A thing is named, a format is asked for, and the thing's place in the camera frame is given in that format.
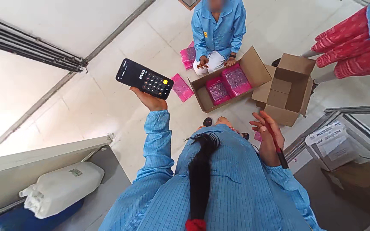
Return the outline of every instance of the white plastic container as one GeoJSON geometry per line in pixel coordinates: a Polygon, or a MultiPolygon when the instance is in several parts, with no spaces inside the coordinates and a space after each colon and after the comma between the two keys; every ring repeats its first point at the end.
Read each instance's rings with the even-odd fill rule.
{"type": "Polygon", "coordinates": [[[103,176],[100,167],[80,162],[40,176],[36,184],[19,192],[19,196],[27,197],[24,208],[43,219],[60,213],[93,192],[103,176]]]}

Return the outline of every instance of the pink packet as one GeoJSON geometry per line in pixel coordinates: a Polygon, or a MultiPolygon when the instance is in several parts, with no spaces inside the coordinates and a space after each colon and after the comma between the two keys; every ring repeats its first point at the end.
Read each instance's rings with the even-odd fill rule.
{"type": "Polygon", "coordinates": [[[191,90],[190,87],[188,87],[186,82],[179,74],[176,74],[174,77],[172,77],[172,80],[172,89],[178,95],[179,99],[182,102],[185,102],[187,99],[194,95],[194,92],[191,90]]]}
{"type": "Polygon", "coordinates": [[[222,71],[222,81],[232,98],[252,89],[239,63],[222,71]]]}
{"type": "Polygon", "coordinates": [[[197,52],[194,47],[181,50],[182,63],[194,62],[197,52]]]}
{"type": "Polygon", "coordinates": [[[213,105],[216,106],[231,99],[220,77],[208,80],[205,86],[209,92],[213,105]]]}

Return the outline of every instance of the hand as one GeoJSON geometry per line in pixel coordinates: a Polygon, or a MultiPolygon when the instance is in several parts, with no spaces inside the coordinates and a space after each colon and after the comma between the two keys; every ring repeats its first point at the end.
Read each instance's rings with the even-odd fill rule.
{"type": "Polygon", "coordinates": [[[141,92],[136,87],[130,87],[139,100],[150,110],[150,111],[163,111],[168,109],[167,102],[163,99],[158,99],[157,97],[151,96],[148,93],[141,92]]]}
{"type": "Polygon", "coordinates": [[[278,124],[268,115],[266,112],[261,111],[260,114],[252,114],[258,121],[250,121],[249,123],[254,127],[252,130],[261,133],[262,143],[260,146],[260,157],[262,161],[270,167],[276,167],[281,165],[279,157],[276,154],[275,144],[273,143],[272,135],[269,133],[268,128],[265,126],[265,120],[269,123],[270,128],[275,134],[276,142],[278,146],[283,150],[285,138],[279,129],[278,124]]]}
{"type": "Polygon", "coordinates": [[[199,59],[199,64],[197,65],[197,68],[201,68],[203,69],[203,67],[206,67],[208,68],[208,66],[206,65],[207,63],[209,63],[209,59],[206,57],[206,56],[201,56],[201,58],[199,59]]]}
{"type": "Polygon", "coordinates": [[[235,65],[235,62],[236,62],[235,58],[229,57],[229,60],[224,62],[224,66],[231,67],[235,65]]]}

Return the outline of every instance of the foot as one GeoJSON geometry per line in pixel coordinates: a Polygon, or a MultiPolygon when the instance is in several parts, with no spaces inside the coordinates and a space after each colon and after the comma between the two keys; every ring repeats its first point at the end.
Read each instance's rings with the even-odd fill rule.
{"type": "Polygon", "coordinates": [[[210,126],[212,126],[212,118],[211,118],[211,117],[206,118],[206,119],[203,121],[203,125],[204,125],[205,127],[210,127],[210,126]]]}
{"type": "Polygon", "coordinates": [[[241,133],[245,140],[249,140],[249,134],[246,132],[241,133]]]}
{"type": "Polygon", "coordinates": [[[311,95],[314,93],[316,87],[318,86],[319,84],[316,84],[315,82],[313,83],[312,85],[312,91],[311,91],[311,95]]]}
{"type": "Polygon", "coordinates": [[[272,66],[273,67],[277,67],[278,65],[279,65],[279,62],[281,61],[281,59],[279,58],[279,59],[277,59],[277,60],[275,60],[275,61],[273,61],[272,62],[272,66]]]}

